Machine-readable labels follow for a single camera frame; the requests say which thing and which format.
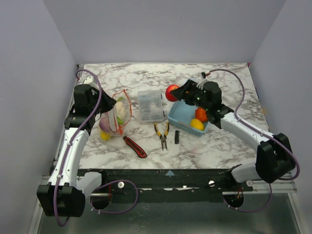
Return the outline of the red apple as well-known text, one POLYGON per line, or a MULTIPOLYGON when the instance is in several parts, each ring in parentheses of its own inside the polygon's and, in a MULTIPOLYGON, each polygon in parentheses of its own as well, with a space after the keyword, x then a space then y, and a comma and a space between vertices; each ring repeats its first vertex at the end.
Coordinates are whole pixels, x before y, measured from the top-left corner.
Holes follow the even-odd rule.
POLYGON ((175 101, 177 101, 177 99, 171 94, 171 91, 172 91, 172 90, 175 90, 175 89, 177 89, 177 88, 179 88, 179 86, 176 85, 176 84, 171 84, 171 85, 169 85, 169 86, 167 87, 167 89, 166 89, 166 91, 165 91, 165 97, 166 97, 166 99, 167 99, 168 101, 170 101, 170 102, 175 102, 175 101))

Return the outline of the white cauliflower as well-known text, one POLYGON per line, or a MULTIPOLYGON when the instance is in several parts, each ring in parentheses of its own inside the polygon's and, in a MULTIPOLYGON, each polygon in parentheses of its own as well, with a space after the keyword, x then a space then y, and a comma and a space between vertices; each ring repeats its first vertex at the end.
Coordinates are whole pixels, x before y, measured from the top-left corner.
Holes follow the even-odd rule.
POLYGON ((117 99, 116 104, 115 104, 117 121, 120 125, 124 124, 125 117, 126 117, 126 108, 125 108, 125 104, 124 104, 123 100, 124 100, 123 97, 119 97, 117 99))

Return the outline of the clear zip top bag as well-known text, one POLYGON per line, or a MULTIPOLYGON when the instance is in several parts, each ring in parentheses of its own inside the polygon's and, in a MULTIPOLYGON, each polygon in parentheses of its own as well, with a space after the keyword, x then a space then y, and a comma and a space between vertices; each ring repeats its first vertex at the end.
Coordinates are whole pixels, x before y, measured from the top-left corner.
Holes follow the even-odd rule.
POLYGON ((99 119, 100 138, 105 141, 111 137, 122 137, 132 117, 131 101, 125 89, 113 94, 113 99, 117 101, 113 109, 99 119))

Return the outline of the purple onion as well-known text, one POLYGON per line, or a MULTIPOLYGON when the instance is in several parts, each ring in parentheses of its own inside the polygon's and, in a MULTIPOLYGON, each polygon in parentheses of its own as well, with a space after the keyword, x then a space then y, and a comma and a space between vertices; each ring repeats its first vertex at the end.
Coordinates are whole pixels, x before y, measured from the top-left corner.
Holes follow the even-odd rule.
POLYGON ((102 117, 99 121, 99 127, 103 132, 111 132, 110 122, 108 117, 102 117))

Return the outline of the red black utility knife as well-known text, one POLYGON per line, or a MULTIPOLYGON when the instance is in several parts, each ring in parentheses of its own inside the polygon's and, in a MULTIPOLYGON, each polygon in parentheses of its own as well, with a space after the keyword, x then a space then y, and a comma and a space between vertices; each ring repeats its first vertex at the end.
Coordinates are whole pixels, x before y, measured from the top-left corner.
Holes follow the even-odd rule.
POLYGON ((136 153, 136 155, 139 158, 146 158, 147 154, 146 152, 138 145, 136 144, 131 138, 124 136, 123 137, 125 143, 136 153))

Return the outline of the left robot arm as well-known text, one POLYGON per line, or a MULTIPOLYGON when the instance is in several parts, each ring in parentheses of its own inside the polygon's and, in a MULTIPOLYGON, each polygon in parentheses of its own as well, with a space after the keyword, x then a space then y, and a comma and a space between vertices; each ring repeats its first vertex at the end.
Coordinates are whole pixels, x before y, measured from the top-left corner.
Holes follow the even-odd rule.
POLYGON ((57 164, 47 184, 37 189, 46 216, 80 217, 90 194, 107 189, 108 180, 100 173, 88 172, 78 179, 78 169, 96 115, 112 110, 115 104, 116 100, 101 88, 89 84, 74 88, 74 104, 64 121, 64 139, 57 164))

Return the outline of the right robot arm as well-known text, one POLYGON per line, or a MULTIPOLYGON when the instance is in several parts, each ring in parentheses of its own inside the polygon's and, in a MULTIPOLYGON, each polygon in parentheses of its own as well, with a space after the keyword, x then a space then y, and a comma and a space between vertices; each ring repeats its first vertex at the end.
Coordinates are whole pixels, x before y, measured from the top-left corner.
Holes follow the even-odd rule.
POLYGON ((235 135, 255 150, 254 163, 236 166, 231 175, 225 177, 224 185, 228 190, 235 191, 248 180, 273 183, 295 168, 288 138, 244 122, 234 110, 222 103, 222 91, 216 82, 208 81, 200 87, 189 79, 181 87, 171 90, 170 94, 187 105, 202 108, 211 124, 235 135))

